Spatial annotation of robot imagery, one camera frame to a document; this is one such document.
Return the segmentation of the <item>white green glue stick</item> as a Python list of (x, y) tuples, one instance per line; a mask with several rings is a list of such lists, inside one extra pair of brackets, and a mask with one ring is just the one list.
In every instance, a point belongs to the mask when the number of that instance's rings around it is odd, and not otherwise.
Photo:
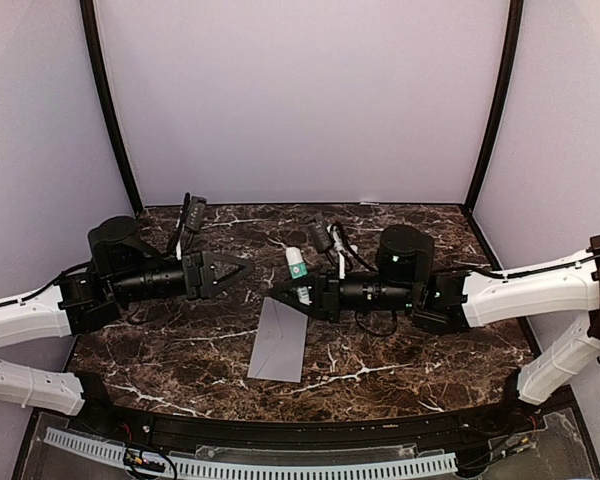
[[(285, 250), (288, 269), (293, 280), (302, 278), (308, 274), (302, 252), (297, 247), (287, 247)], [(296, 288), (298, 300), (304, 305), (311, 304), (309, 289), (306, 286)]]

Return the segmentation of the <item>grey paper envelope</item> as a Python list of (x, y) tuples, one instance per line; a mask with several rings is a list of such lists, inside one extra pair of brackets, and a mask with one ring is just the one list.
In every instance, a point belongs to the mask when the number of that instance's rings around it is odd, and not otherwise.
[(263, 301), (247, 377), (299, 383), (308, 317), (270, 297)]

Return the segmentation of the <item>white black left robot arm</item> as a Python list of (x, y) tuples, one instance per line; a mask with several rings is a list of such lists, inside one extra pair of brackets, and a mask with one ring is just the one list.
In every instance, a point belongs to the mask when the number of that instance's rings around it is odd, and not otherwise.
[[(252, 261), (231, 255), (161, 253), (141, 239), (130, 216), (104, 221), (87, 239), (90, 261), (35, 291), (0, 300), (0, 348), (98, 331), (132, 303), (213, 299), (254, 270)], [(96, 374), (51, 372), (0, 359), (0, 401), (81, 415), (100, 436), (121, 427), (120, 412)]]

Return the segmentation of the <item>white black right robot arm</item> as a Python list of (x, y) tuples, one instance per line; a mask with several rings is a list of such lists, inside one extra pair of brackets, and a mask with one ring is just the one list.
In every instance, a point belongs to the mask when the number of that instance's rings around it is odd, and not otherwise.
[(274, 286), (271, 298), (318, 320), (341, 313), (400, 311), (431, 334), (467, 332), (511, 318), (574, 311), (571, 326), (507, 381), (490, 413), (501, 434), (514, 432), (529, 405), (544, 403), (592, 361), (600, 363), (600, 235), (584, 250), (518, 269), (433, 268), (434, 240), (408, 225), (385, 228), (376, 265), (362, 272), (321, 270)]

